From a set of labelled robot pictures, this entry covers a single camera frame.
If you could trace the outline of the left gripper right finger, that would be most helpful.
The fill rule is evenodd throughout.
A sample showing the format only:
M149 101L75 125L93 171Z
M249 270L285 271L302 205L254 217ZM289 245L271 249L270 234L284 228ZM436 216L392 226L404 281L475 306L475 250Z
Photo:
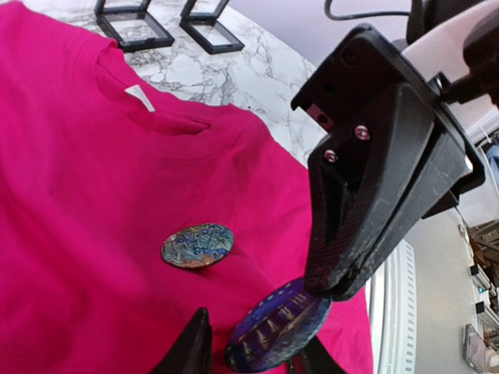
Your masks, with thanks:
M290 360L291 374L345 374L345 370L314 337Z

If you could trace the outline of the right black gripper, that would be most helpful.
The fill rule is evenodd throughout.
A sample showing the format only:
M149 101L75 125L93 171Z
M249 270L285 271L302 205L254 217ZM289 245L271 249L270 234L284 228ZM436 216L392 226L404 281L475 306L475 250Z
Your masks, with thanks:
M326 132L309 155L306 290L351 298L410 228L481 186L485 167L452 104L483 71L426 79L378 30L355 27L292 99Z

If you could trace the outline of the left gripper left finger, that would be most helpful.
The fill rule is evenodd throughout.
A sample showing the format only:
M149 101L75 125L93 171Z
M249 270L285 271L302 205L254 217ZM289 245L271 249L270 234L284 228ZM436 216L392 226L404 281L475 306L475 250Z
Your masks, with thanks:
M212 373L212 328L209 312L198 308L154 373Z

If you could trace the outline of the blue round brooch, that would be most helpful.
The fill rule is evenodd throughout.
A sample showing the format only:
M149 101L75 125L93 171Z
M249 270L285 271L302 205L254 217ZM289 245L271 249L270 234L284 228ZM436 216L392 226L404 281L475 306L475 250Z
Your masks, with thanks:
M232 372L274 369L303 349L324 325L333 301L311 295L301 277L270 293L236 326L225 347Z

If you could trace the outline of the green round brooch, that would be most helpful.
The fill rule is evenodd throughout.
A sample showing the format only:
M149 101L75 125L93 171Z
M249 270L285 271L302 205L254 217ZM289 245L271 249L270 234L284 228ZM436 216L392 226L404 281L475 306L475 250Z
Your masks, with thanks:
M161 247L169 265L196 270L223 260L235 243L232 231L222 224L198 224L170 235Z

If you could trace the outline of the red t-shirt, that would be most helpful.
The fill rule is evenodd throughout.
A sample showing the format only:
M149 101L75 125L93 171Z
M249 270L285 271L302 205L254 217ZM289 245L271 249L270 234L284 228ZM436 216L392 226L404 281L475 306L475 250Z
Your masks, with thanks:
M306 169L253 113L145 83L116 43L1 7L1 370L146 373L194 312L212 370L238 322L303 274ZM172 234L228 227L223 260L161 258Z

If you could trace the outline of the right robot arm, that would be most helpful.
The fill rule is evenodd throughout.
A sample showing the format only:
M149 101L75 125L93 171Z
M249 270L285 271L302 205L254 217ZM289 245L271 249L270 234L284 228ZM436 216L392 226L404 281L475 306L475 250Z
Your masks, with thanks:
M418 220L484 183L468 133L498 105L498 4L424 23L440 15L414 2L402 50L356 26L292 99L325 131L308 158L313 295L351 298Z

